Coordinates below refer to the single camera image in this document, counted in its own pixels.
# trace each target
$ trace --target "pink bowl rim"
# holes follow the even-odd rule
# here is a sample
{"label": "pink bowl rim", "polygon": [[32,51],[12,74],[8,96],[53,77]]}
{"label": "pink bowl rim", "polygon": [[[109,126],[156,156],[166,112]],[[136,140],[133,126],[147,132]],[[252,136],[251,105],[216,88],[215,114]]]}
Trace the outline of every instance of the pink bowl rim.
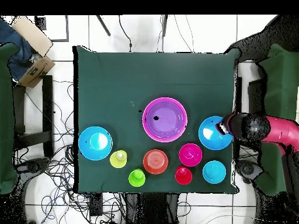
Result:
{"label": "pink bowl rim", "polygon": [[[151,133],[150,129],[148,129],[147,127],[147,123],[145,121],[145,117],[147,115],[147,112],[149,111],[149,109],[154,105],[157,104],[159,102],[172,102],[174,104],[176,104],[180,110],[182,111],[183,114],[183,127],[180,130],[180,132],[178,134],[176,134],[175,136],[168,138],[168,139],[163,139],[163,138],[158,138],[157,136],[155,136],[154,134]],[[186,127],[187,127],[187,112],[184,109],[183,105],[180,104],[177,100],[170,98],[170,97],[160,97],[157,98],[155,100],[153,100],[150,104],[147,105],[147,107],[145,108],[143,115],[142,115],[142,125],[143,125],[143,129],[144,131],[147,133],[147,135],[152,138],[153,140],[157,141],[157,142],[172,142],[176,139],[178,139],[185,131]]]}
{"label": "pink bowl rim", "polygon": [[[180,153],[181,153],[181,151],[182,151],[182,149],[185,147],[185,146],[196,146],[196,148],[199,148],[199,151],[200,151],[200,154],[201,154],[201,158],[200,158],[200,161],[198,162],[198,164],[201,162],[201,160],[202,160],[202,158],[203,158],[203,151],[202,151],[202,149],[197,145],[197,144],[195,144],[195,143],[186,143],[186,144],[184,144],[181,148],[180,148],[180,151],[179,151],[179,159],[180,159],[180,162],[182,162],[183,163],[183,161],[181,160],[181,155],[180,155]],[[195,167],[195,166],[197,166],[198,164],[196,164],[196,165],[187,165],[187,164],[184,164],[185,166],[187,166],[187,167]]]}

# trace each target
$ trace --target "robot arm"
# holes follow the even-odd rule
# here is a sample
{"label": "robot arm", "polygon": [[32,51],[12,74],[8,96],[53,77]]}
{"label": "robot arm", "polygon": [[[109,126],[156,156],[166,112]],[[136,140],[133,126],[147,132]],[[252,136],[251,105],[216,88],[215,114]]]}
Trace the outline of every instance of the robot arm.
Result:
{"label": "robot arm", "polygon": [[286,156],[293,194],[299,203],[299,125],[291,120],[248,113],[232,113],[216,124],[222,134],[241,141],[269,142]]}

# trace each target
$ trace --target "purple bowl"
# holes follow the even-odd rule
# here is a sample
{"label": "purple bowl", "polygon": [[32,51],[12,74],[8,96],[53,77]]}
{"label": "purple bowl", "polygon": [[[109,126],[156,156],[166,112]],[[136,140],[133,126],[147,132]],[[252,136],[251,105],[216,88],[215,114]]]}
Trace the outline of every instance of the purple bowl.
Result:
{"label": "purple bowl", "polygon": [[152,139],[171,142],[183,134],[187,126],[187,114],[177,100],[158,98],[145,108],[142,124]]}

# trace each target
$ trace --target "magenta bowl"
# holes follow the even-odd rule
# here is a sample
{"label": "magenta bowl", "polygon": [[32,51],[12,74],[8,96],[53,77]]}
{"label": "magenta bowl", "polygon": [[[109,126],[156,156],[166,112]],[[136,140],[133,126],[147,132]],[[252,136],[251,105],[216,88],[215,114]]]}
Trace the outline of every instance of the magenta bowl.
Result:
{"label": "magenta bowl", "polygon": [[187,113],[177,100],[168,97],[157,98],[145,108],[142,125],[153,140],[172,142],[184,133],[187,127]]}
{"label": "magenta bowl", "polygon": [[194,167],[200,163],[203,153],[195,143],[183,145],[179,151],[180,161],[187,167]]}

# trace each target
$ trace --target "green cup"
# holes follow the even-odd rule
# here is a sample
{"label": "green cup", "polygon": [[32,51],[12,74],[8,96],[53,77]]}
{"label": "green cup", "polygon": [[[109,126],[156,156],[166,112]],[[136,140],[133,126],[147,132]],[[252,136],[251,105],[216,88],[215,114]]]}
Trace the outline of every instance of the green cup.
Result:
{"label": "green cup", "polygon": [[145,175],[141,169],[135,169],[128,177],[128,181],[134,187],[142,186],[145,183]]}

